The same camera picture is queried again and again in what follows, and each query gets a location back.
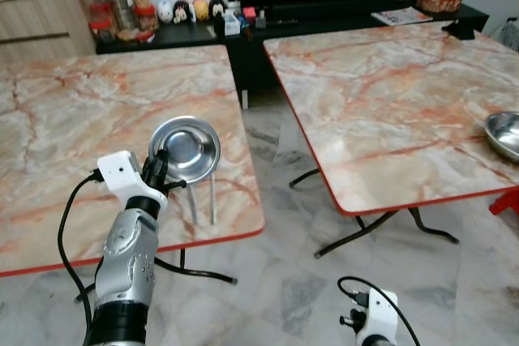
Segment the round stainless steel bowl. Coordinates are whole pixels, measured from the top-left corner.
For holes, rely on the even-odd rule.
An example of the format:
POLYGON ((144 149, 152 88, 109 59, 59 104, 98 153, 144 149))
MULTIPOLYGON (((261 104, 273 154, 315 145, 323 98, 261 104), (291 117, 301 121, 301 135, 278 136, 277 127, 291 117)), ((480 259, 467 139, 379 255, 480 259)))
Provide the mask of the round stainless steel bowl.
POLYGON ((486 117, 483 123, 491 149, 505 160, 519 164, 519 113, 504 110, 486 117))
POLYGON ((170 153, 168 180, 194 184, 218 167, 221 143, 217 131, 200 117, 172 117, 153 131, 148 156, 163 148, 170 153))

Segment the silver metal cutlery piece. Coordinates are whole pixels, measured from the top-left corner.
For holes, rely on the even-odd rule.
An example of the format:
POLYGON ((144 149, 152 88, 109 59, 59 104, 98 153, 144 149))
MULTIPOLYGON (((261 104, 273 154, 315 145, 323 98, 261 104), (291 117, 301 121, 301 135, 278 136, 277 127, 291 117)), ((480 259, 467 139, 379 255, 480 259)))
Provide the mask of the silver metal cutlery piece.
POLYGON ((194 186, 188 184, 186 187, 187 190, 187 199, 189 205, 189 212, 191 212, 191 221, 193 226, 197 226, 198 224, 198 206, 195 197, 194 186))
POLYGON ((217 224, 217 200, 216 200, 216 174, 212 173, 208 176, 208 183, 210 183, 210 224, 215 226, 217 224))

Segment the red plastic stool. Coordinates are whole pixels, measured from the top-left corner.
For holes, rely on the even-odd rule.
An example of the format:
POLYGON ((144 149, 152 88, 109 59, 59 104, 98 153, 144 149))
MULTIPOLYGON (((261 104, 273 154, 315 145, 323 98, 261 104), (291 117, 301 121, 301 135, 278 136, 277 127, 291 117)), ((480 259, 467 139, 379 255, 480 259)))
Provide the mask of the red plastic stool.
POLYGON ((492 214, 501 214, 505 210, 518 212, 519 209, 519 187, 509 188, 488 208, 492 214))

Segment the small red-lidded snack jar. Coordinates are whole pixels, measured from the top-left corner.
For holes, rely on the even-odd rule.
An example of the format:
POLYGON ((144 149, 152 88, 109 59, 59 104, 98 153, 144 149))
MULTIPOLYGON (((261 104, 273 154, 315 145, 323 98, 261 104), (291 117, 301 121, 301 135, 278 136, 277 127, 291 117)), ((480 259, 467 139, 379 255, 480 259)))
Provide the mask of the small red-lidded snack jar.
POLYGON ((154 5, 138 6, 135 9, 141 31, 153 32, 159 28, 157 9, 154 5))
POLYGON ((97 45, 112 45, 118 39, 118 28, 110 19, 94 19, 88 25, 97 45))

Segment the white round doll figure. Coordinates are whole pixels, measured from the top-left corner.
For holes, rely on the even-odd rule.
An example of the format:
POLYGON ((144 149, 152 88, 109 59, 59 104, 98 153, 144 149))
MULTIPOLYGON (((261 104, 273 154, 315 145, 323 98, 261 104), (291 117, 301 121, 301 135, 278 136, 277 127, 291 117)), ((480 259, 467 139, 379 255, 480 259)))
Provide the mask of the white round doll figure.
POLYGON ((174 4, 168 1, 159 1, 156 4, 156 12, 160 23, 172 23, 174 4))

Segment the black and white doll figure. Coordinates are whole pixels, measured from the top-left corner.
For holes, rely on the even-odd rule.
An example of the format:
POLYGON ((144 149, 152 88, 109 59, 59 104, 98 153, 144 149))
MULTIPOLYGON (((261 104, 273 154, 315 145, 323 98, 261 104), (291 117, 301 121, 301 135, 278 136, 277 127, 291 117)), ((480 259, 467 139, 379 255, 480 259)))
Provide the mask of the black and white doll figure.
POLYGON ((173 24, 180 23, 191 23, 193 19, 193 13, 191 11, 191 5, 185 0, 177 0, 172 5, 172 20, 173 24))

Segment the white and blue small box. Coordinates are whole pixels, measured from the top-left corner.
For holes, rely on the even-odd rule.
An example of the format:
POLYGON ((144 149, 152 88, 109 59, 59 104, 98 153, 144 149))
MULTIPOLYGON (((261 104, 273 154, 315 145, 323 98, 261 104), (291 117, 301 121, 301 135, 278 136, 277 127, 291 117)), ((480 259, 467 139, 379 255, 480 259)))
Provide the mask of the white and blue small box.
POLYGON ((233 37, 241 34, 242 23, 234 13, 226 11, 222 14, 222 20, 224 23, 223 35, 225 37, 233 37))

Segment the yellow round doll figure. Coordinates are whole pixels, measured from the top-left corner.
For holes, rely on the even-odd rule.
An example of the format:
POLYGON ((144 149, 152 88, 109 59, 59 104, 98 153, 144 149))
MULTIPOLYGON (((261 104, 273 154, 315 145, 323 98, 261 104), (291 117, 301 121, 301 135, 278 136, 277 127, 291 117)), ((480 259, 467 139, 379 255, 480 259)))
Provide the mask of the yellow round doll figure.
POLYGON ((196 23, 204 23, 210 19, 210 9, 208 9, 208 0, 193 0, 193 16, 196 23))

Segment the large red-lidded snack jar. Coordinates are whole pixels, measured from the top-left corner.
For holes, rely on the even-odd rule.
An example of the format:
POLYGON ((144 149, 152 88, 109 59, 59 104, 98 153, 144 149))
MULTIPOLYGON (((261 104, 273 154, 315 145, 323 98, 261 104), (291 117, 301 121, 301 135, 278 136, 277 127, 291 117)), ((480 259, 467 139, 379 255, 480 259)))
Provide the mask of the large red-lidded snack jar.
POLYGON ((135 15, 133 0, 107 0, 111 5, 119 40, 134 41, 137 39, 139 23, 135 15))

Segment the black round doll figure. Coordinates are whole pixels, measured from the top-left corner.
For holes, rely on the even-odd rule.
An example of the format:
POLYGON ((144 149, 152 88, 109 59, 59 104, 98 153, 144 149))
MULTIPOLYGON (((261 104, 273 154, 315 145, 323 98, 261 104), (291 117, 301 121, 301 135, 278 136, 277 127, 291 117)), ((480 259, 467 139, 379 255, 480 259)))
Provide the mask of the black round doll figure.
POLYGON ((208 2, 208 13, 212 21, 223 19, 223 13, 226 9, 227 4, 224 0, 210 0, 208 2))

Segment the clear red-lidded plastic jar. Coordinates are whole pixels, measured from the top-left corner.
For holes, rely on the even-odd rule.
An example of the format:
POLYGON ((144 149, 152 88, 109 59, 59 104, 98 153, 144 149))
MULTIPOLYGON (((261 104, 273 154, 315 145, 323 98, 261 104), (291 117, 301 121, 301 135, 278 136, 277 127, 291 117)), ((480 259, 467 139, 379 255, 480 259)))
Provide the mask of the clear red-lidded plastic jar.
POLYGON ((88 23, 104 23, 109 19, 104 0, 80 0, 88 23))

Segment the light wooden cabinet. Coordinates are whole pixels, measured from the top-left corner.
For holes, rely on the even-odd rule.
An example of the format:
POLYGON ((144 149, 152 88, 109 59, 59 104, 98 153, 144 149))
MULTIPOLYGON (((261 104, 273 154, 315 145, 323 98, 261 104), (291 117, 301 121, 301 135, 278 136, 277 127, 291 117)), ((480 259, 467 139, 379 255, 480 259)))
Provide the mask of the light wooden cabinet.
POLYGON ((80 0, 0 0, 0 63, 96 53, 80 0))

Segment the grey patterned chair back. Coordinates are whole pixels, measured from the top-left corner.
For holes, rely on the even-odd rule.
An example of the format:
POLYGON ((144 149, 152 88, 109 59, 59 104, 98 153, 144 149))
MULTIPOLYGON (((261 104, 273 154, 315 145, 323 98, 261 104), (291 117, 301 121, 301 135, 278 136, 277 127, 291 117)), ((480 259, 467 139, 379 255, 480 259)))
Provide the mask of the grey patterned chair back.
POLYGON ((494 38, 509 49, 519 51, 519 30, 515 19, 507 19, 497 28, 494 38))

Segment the colourful magazine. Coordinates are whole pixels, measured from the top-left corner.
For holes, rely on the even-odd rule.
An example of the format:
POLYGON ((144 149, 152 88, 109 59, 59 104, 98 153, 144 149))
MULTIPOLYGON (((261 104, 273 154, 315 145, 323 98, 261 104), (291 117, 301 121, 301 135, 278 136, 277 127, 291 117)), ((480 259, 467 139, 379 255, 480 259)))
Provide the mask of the colourful magazine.
POLYGON ((371 17, 374 17, 374 19, 377 19, 380 23, 389 25, 389 27, 416 23, 430 23, 430 21, 434 20, 433 16, 423 13, 412 6, 399 10, 373 12, 371 13, 371 17))

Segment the black folding table leg frame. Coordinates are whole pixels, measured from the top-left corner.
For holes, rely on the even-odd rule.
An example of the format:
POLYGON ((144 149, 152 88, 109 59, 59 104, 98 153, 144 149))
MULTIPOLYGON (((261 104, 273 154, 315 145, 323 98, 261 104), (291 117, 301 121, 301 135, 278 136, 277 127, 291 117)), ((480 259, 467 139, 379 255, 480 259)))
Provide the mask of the black folding table leg frame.
MULTIPOLYGON (((312 169, 311 171, 308 171, 308 172, 300 175, 293 181, 290 181, 289 188, 294 188, 301 181, 308 179, 309 177, 314 176, 316 174, 319 174, 319 172, 321 172, 321 169, 312 169)), ((459 245, 460 240, 457 239, 455 236, 453 236, 451 233, 446 232, 444 230, 431 229, 431 228, 427 227, 425 225, 425 223, 423 223, 422 214, 420 214, 418 207, 410 207, 410 208, 408 208, 408 212, 410 212, 410 214, 412 215, 414 223, 416 224, 416 227, 419 228, 419 231, 422 231, 423 233, 443 237, 444 239, 451 242, 453 245, 459 245)), ((375 229, 377 229, 378 227, 381 227, 382 224, 384 224, 386 220, 389 220, 390 217, 393 217, 394 214, 397 214, 397 211, 385 212, 382 216, 379 217, 378 220, 375 220, 374 223, 371 224, 371 226, 367 226, 366 224, 364 224, 363 220, 361 220, 360 217, 357 216, 356 220, 357 220, 358 226, 360 227, 359 231, 357 231, 356 233, 353 233, 349 236, 345 236, 344 238, 337 240, 333 243, 330 243, 330 245, 324 246, 322 250, 318 250, 318 252, 314 253, 314 258, 322 258, 322 257, 326 256, 326 254, 329 254, 329 253, 333 252, 334 250, 338 249, 338 247, 347 245, 347 243, 350 243, 353 240, 359 239, 360 237, 370 234, 371 232, 375 231, 375 229)))
POLYGON ((238 283, 237 278, 231 278, 231 276, 222 275, 222 273, 212 271, 192 271, 191 269, 186 268, 186 253, 186 249, 179 250, 178 265, 167 263, 166 261, 162 260, 162 258, 156 258, 155 262, 160 266, 160 268, 163 268, 166 271, 172 271, 173 273, 179 273, 179 275, 196 276, 196 278, 210 278, 213 280, 221 280, 221 282, 226 282, 229 284, 238 283))

